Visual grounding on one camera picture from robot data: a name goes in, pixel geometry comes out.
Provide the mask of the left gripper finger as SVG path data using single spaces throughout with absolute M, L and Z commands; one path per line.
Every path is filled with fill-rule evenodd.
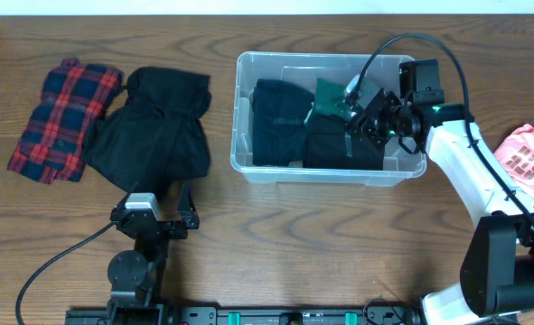
M 126 193 L 126 195 L 123 197 L 123 199 L 120 201 L 120 206 L 125 206 L 128 198 L 130 195 L 135 191 L 136 186 L 138 185 L 138 182 L 135 181 L 133 185 L 130 187 L 130 190 Z
M 192 185 L 189 181 L 185 182 L 182 186 L 177 212 L 182 220 L 197 219 L 197 210 L 192 199 Z

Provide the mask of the black garment with tape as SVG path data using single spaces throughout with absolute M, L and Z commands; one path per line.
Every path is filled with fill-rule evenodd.
M 307 139 L 303 166 L 311 169 L 373 170 L 383 169 L 384 145 L 373 143 L 365 134 L 345 128 L 337 116 L 311 115 L 307 121 Z

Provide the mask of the dark green shirt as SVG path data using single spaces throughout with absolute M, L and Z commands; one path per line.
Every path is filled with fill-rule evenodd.
M 350 122 L 353 117 L 351 108 L 345 104 L 344 85 L 326 79 L 318 79 L 314 95 L 314 112 L 323 116 L 338 117 Z

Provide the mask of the dark navy garment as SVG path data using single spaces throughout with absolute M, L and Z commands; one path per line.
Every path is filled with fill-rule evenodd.
M 303 159 L 305 120 L 313 102 L 312 92 L 293 83 L 257 81 L 252 101 L 254 165 L 286 167 Z

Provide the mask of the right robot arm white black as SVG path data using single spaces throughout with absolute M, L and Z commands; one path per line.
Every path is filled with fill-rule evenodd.
M 350 125 L 385 143 L 415 142 L 454 186 L 475 231 L 458 283 L 420 301 L 424 324 L 502 324 L 534 310 L 534 199 L 503 169 L 464 103 L 448 103 L 436 60 L 398 66 L 395 96 L 355 76 L 343 92 Z

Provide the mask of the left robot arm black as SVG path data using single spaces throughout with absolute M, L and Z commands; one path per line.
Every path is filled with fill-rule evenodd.
M 194 206 L 191 184 L 183 184 L 176 220 L 162 219 L 153 193 L 129 192 L 113 209 L 110 220 L 116 230 L 135 241 L 134 248 L 112 258 L 108 265 L 111 295 L 107 325 L 175 325 L 180 310 L 161 295 L 164 271 L 172 240 L 185 239 L 197 229 L 200 218 Z

